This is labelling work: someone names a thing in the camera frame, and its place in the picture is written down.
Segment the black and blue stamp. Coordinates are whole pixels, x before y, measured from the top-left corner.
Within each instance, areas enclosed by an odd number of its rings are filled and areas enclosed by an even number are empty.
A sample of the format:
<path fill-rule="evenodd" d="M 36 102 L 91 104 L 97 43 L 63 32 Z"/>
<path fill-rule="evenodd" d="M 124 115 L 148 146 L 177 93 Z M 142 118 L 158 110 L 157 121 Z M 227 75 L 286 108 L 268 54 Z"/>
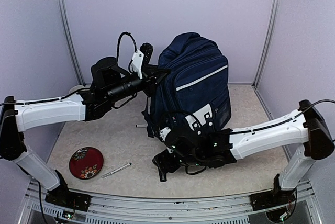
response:
<path fill-rule="evenodd" d="M 158 173 L 159 173 L 160 182 L 166 182 L 167 181 L 166 173 L 161 170 L 158 170 Z"/>

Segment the navy blue student backpack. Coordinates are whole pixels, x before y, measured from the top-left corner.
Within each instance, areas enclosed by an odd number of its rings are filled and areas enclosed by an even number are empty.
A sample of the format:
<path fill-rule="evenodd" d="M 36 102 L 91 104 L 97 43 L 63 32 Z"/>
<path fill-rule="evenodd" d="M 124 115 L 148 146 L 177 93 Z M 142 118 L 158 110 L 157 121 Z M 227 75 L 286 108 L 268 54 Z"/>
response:
<path fill-rule="evenodd" d="M 221 130 L 231 118 L 228 90 L 229 62 L 217 44 L 195 32 L 176 36 L 159 55 L 159 69 L 170 70 L 142 112 L 147 135 L 159 136 L 163 127 L 191 124 Z"/>

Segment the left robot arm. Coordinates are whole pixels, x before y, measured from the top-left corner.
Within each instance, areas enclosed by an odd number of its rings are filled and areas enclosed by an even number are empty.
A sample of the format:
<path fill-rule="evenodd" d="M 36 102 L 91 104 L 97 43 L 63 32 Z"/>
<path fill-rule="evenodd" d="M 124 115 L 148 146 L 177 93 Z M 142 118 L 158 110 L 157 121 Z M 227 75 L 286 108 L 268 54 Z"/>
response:
<path fill-rule="evenodd" d="M 128 72 L 118 66 L 115 57 L 105 57 L 91 67 L 93 80 L 89 88 L 44 100 L 24 101 L 8 96 L 1 104 L 1 158 L 14 162 L 39 182 L 47 190 L 46 202 L 87 211 L 91 196 L 70 191 L 61 173 L 47 166 L 24 143 L 23 132 L 61 122 L 100 119 L 124 98 L 133 99 L 140 91 L 152 96 L 170 73 L 168 69 L 144 64 L 140 57 L 133 60 L 132 69 Z"/>

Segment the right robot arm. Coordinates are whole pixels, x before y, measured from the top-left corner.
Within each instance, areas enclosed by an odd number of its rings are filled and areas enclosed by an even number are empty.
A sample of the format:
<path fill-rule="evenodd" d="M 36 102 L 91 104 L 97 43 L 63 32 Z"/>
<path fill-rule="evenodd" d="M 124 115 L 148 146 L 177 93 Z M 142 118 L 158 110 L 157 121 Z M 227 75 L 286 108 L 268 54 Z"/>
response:
<path fill-rule="evenodd" d="M 274 178 L 269 191 L 250 196 L 253 210 L 288 204 L 297 198 L 298 182 L 318 161 L 334 152 L 334 141 L 323 116 L 308 100 L 291 113 L 245 128 L 215 130 L 228 115 L 210 104 L 194 113 L 169 111 L 162 117 L 158 135 L 166 149 L 153 158 L 160 181 L 180 167 L 196 166 L 200 171 L 218 168 L 258 152 L 292 143 L 298 144 L 287 167 Z"/>

